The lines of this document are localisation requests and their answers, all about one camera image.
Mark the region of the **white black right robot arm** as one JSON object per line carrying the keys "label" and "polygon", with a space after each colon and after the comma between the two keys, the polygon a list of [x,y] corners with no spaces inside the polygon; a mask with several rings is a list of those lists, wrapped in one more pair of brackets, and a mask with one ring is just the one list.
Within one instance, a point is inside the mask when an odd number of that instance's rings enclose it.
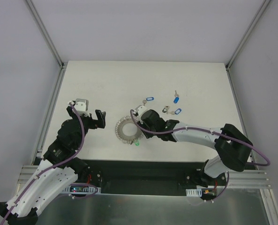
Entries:
{"label": "white black right robot arm", "polygon": [[206,160],[201,170],[190,176],[196,185],[208,187],[228,170],[245,169],[253,144],[232,124],[222,128],[192,127],[178,120],[164,120],[154,110],[136,110],[131,115],[147,139],[156,136],[166,142],[194,143],[217,152],[216,157]]}

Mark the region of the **silver key black tag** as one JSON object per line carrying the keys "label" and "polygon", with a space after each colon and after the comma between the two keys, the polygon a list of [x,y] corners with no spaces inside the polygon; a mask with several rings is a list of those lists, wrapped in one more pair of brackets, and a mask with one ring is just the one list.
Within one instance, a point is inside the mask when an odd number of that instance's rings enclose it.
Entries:
{"label": "silver key black tag", "polygon": [[162,113],[169,113],[170,106],[165,106],[162,110]]}

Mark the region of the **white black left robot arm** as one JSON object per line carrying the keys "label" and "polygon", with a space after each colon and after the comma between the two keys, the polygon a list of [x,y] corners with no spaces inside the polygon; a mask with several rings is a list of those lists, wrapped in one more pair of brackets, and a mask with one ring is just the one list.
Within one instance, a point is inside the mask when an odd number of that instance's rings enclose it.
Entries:
{"label": "white black left robot arm", "polygon": [[34,225],[44,208],[68,186],[91,187],[94,194],[98,192],[101,171],[76,155],[90,129],[105,128],[106,113],[96,110],[97,119],[93,119],[72,106],[67,112],[70,119],[62,123],[36,171],[12,199],[0,202],[2,224]]}

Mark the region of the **metal key organizer ring disc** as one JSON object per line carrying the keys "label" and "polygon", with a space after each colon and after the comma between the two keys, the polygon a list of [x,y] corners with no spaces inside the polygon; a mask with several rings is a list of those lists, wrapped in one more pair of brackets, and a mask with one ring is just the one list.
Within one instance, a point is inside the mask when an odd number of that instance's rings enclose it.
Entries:
{"label": "metal key organizer ring disc", "polygon": [[134,144],[135,140],[143,138],[142,131],[135,125],[130,116],[122,117],[116,123],[115,134],[120,141],[129,145]]}

